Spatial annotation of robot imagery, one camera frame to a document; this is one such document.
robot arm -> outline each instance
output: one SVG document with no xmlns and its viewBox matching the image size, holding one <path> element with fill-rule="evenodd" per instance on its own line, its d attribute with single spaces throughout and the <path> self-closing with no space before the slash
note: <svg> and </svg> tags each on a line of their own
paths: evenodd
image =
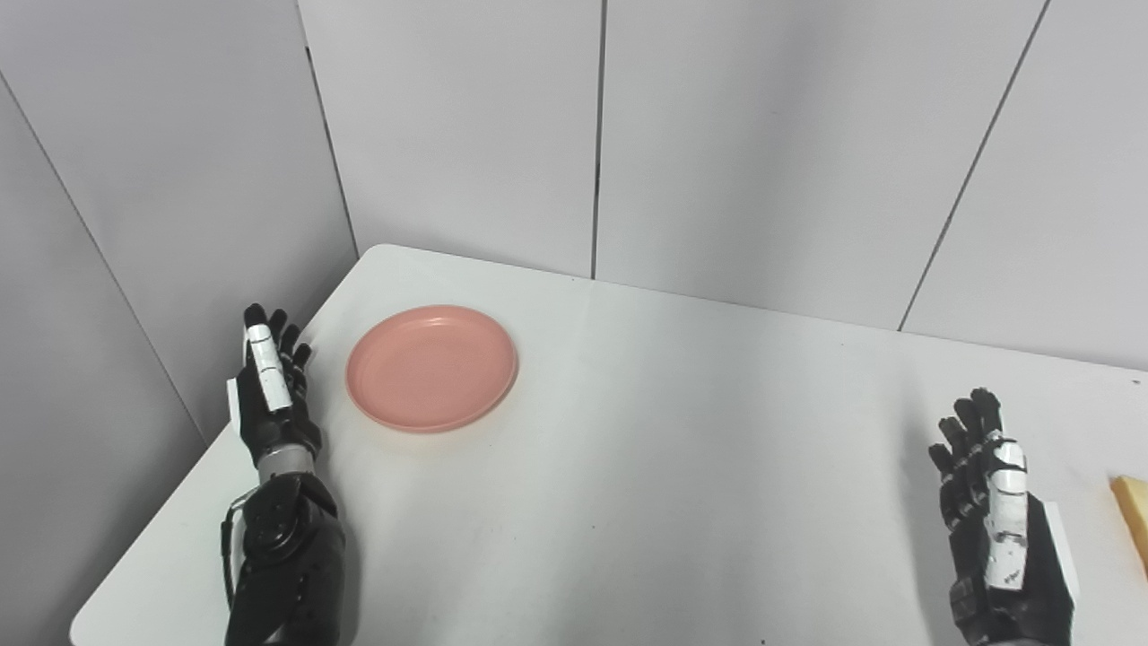
<svg viewBox="0 0 1148 646">
<path fill-rule="evenodd" d="M 1070 646 L 1075 573 L 1058 515 L 1029 493 L 1024 451 L 1004 436 L 996 397 L 978 389 L 953 408 L 957 418 L 940 422 L 949 446 L 929 449 L 957 577 L 953 618 L 970 646 Z"/>
<path fill-rule="evenodd" d="M 287 314 L 245 311 L 245 365 L 230 388 L 233 423 L 251 453 L 259 487 L 223 523 L 231 618 L 226 646 L 334 646 L 342 612 L 343 548 L 339 511 L 315 475 L 323 449 L 308 414 L 303 369 L 310 349 Z M 232 516 L 242 511 L 239 582 L 231 589 Z"/>
</svg>

yellow object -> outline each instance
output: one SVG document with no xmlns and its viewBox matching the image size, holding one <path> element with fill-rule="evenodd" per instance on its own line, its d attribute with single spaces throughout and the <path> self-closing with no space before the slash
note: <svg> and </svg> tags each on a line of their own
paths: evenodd
<svg viewBox="0 0 1148 646">
<path fill-rule="evenodd" d="M 1132 540 L 1140 552 L 1140 560 L 1148 571 L 1148 483 L 1120 476 L 1112 478 L 1112 493 L 1120 505 L 1124 522 L 1132 530 Z"/>
</svg>

